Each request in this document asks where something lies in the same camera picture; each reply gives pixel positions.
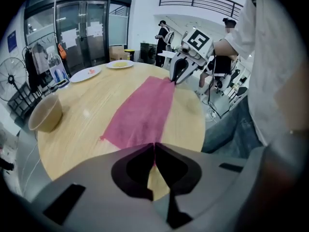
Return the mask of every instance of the cardboard box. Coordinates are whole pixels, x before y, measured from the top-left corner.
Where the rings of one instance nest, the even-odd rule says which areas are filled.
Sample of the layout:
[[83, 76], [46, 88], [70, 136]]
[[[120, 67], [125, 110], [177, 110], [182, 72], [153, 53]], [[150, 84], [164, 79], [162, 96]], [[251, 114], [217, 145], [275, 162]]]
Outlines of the cardboard box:
[[110, 46], [110, 54], [116, 54], [116, 53], [123, 53], [125, 51], [125, 48], [123, 45], [117, 45], [117, 46]]
[[115, 60], [130, 60], [130, 54], [127, 52], [110, 54], [110, 62]]
[[123, 45], [110, 47], [110, 61], [130, 60], [130, 53], [125, 52]]

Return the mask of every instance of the black chair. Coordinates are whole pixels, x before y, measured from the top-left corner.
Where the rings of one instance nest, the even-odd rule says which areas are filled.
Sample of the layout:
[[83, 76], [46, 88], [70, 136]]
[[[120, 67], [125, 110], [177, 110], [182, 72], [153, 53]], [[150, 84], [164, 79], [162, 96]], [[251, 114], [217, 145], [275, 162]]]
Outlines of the black chair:
[[229, 98], [229, 99], [230, 99], [229, 102], [232, 102], [233, 99], [234, 99], [236, 96], [237, 96], [237, 98], [234, 100], [234, 103], [237, 102], [237, 101], [240, 99], [240, 97], [241, 97], [247, 90], [248, 90], [247, 87], [240, 87], [240, 88], [238, 89], [238, 92], [237, 92], [237, 93], [234, 92], [234, 94], [231, 95], [231, 97]]

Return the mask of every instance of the plastic bottle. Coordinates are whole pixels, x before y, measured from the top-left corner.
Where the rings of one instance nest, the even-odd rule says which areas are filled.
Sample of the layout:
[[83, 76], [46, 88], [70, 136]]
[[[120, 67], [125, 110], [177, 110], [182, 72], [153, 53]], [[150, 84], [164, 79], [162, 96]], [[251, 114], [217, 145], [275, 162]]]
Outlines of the plastic bottle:
[[67, 87], [70, 80], [66, 70], [64, 69], [61, 57], [56, 53], [54, 46], [48, 47], [46, 52], [48, 54], [47, 62], [49, 71], [52, 74], [55, 83], [59, 88]]

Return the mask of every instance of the round wooden table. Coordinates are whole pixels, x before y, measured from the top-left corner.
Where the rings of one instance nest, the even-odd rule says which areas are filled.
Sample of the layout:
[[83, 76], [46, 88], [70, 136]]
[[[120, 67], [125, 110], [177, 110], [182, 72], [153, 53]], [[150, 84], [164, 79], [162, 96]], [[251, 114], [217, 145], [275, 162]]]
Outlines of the round wooden table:
[[[147, 77], [169, 76], [168, 71], [144, 63], [118, 70], [101, 67], [97, 76], [70, 83], [68, 88], [57, 91], [63, 117], [51, 133], [38, 133], [41, 160], [52, 180], [86, 159], [119, 150], [108, 141], [99, 140], [118, 107]], [[201, 103], [187, 84], [182, 83], [175, 88], [162, 142], [200, 151], [204, 135]], [[155, 200], [169, 191], [155, 167], [151, 170], [148, 188], [154, 191]]]

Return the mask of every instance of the black cap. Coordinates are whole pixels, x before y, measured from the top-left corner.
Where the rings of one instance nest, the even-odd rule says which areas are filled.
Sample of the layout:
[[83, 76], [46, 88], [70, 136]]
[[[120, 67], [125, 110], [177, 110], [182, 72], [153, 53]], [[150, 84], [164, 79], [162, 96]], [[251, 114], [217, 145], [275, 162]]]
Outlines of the black cap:
[[224, 24], [229, 28], [234, 28], [236, 26], [236, 21], [231, 20], [229, 18], [224, 18], [223, 21], [224, 21]]
[[161, 22], [163, 22], [164, 24], [166, 24], [166, 21], [162, 20], [162, 21], [160, 21], [160, 23], [159, 23], [158, 26], [160, 26]]

